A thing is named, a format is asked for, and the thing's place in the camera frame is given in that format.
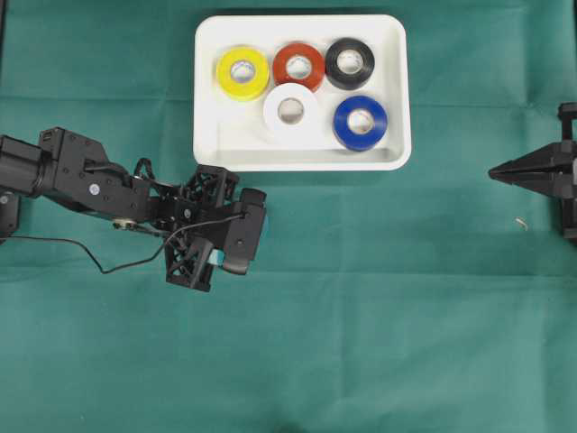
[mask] white tray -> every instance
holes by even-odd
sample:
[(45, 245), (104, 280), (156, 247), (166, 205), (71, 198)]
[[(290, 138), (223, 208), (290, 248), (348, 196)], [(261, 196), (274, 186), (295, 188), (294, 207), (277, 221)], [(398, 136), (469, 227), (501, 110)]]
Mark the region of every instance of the white tray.
[[(371, 47), (375, 70), (362, 88), (345, 91), (325, 78), (315, 93), (321, 107), (321, 140), (276, 141), (262, 120), (264, 98), (251, 102), (227, 97), (215, 79), (218, 59), (230, 48), (250, 45), (269, 64), (293, 41), (325, 55), (337, 39), (353, 37)], [(232, 171), (395, 170), (411, 153), (405, 29), (388, 15), (255, 15), (212, 16), (197, 28), (195, 45), (193, 152), (198, 163)], [(389, 115), (389, 128), (367, 152), (345, 149), (334, 137), (333, 115), (347, 97), (367, 95)]]

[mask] green cloth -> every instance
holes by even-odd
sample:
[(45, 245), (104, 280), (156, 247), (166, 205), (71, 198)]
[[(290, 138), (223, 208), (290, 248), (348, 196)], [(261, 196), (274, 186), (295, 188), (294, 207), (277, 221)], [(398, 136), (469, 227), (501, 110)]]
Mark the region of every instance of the green cloth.
[[(403, 22), (408, 164), (243, 174), (270, 233), (209, 294), (166, 284), (160, 259), (102, 276), (74, 247), (7, 242), (2, 431), (576, 431), (577, 252), (552, 200), (487, 176), (561, 137), (571, 0), (12, 0), (0, 131), (36, 143), (59, 125), (184, 181), (196, 27), (275, 12)], [(107, 266), (158, 245), (46, 199), (23, 202), (20, 233)]]

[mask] tape roll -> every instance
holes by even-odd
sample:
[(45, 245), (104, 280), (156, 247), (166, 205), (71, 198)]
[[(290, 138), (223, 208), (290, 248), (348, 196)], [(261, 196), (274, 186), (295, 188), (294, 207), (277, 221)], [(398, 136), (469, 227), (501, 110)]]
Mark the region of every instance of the tape roll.
[(388, 124), (387, 112), (370, 97), (349, 97), (334, 112), (334, 134), (352, 151), (368, 151), (374, 147), (387, 132)]
[(353, 38), (342, 38), (326, 52), (326, 77), (337, 88), (355, 90), (363, 86), (375, 69), (371, 49)]
[(310, 45), (291, 43), (275, 56), (272, 76), (276, 84), (297, 83), (314, 92), (325, 77), (325, 60)]
[(262, 108), (264, 123), (275, 138), (310, 139), (319, 131), (320, 109), (315, 95), (296, 83), (282, 84), (267, 95)]
[(234, 48), (218, 61), (216, 79), (222, 90), (238, 101), (259, 97), (269, 85), (269, 62), (249, 47)]

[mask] white tape roll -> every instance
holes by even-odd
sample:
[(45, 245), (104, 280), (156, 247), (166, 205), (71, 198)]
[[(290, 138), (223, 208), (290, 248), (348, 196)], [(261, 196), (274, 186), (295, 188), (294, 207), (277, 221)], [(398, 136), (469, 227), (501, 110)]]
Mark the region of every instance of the white tape roll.
[(279, 140), (310, 138), (320, 131), (320, 109), (315, 95), (295, 83), (280, 85), (269, 93), (262, 109), (264, 123)]

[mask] red tape roll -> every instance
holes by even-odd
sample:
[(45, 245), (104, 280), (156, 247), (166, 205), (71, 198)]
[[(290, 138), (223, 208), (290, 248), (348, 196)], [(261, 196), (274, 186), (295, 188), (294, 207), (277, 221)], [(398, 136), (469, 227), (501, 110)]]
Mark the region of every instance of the red tape roll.
[(274, 58), (272, 76), (278, 85), (297, 83), (314, 92), (323, 82), (325, 60), (321, 53), (310, 45), (291, 43), (280, 50)]

